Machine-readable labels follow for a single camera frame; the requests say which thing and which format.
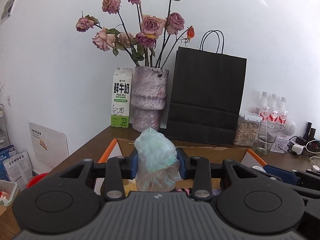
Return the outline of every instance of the brown tabletop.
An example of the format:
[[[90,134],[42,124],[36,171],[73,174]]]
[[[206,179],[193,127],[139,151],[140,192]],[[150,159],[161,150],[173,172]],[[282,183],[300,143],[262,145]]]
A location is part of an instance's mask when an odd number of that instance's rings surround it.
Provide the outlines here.
[[[71,156],[65,159],[57,167],[55,167],[48,175],[63,171],[70,165],[77,163],[80,160],[90,158],[97,162],[106,148],[114,138],[123,138],[128,140],[135,140],[140,133],[132,128],[115,128],[108,127],[92,138],[89,142],[83,145],[80,149],[74,152]],[[208,144],[200,144],[193,142],[185,142],[172,140],[175,145],[179,146],[212,146]],[[295,158],[291,154],[280,154],[271,152],[267,156],[260,157],[269,165],[275,166],[284,170],[306,170],[311,168],[309,158]],[[19,227],[12,213],[12,206],[0,216],[0,238],[1,240],[10,240],[19,232]]]

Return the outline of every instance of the black paper bag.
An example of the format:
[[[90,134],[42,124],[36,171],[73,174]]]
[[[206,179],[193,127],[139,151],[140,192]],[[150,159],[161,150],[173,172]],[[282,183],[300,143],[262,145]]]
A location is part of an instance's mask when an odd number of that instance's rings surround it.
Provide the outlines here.
[[[167,137],[217,145],[232,144],[247,60],[223,54],[223,47],[224,41],[221,54],[178,48],[164,131]]]

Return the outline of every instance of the textured stone vase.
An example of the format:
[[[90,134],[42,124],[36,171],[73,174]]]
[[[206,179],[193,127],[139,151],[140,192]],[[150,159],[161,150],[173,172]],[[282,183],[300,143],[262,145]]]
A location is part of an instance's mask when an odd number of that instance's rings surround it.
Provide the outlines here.
[[[136,67],[131,91],[131,104],[136,107],[132,128],[143,132],[151,127],[160,128],[160,110],[167,106],[167,85],[169,70],[162,76],[151,67]]]

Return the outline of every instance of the water bottle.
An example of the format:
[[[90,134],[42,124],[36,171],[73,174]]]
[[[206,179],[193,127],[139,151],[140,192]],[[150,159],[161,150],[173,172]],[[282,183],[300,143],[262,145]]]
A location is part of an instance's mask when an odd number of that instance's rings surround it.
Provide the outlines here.
[[[285,124],[287,120],[288,110],[287,110],[287,99],[281,97],[281,102],[279,104],[279,118],[278,122],[281,124]]]
[[[271,100],[270,100],[270,114],[268,117],[268,121],[276,122],[279,115],[279,108],[277,107],[277,98],[278,96],[276,94],[272,94]]]
[[[268,96],[269,93],[264,91],[262,92],[262,98],[259,100],[256,110],[254,111],[256,114],[262,117],[263,121],[266,121],[269,117]]]

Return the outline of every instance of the bag handle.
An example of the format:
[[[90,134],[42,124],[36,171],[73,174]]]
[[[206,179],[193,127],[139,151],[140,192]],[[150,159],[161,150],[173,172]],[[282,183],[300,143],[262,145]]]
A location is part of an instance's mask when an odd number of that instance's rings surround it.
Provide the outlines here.
[[[219,47],[220,47],[220,37],[219,37],[218,32],[220,32],[220,33],[221,33],[221,35],[222,35],[222,50],[221,50],[221,54],[223,54],[223,48],[224,48],[224,35],[223,35],[222,31],[219,31],[219,30],[215,30],[215,31],[207,31],[207,32],[203,35],[203,37],[202,37],[202,40],[201,40],[201,43],[200,43],[200,48],[199,48],[199,50],[203,50],[203,45],[204,45],[205,39],[206,39],[206,38],[207,38],[211,33],[216,33],[216,34],[217,34],[217,36],[218,36],[218,39],[219,39],[219,44],[218,44],[218,48],[217,48],[217,52],[216,52],[216,53],[218,53],[218,50],[219,50]]]

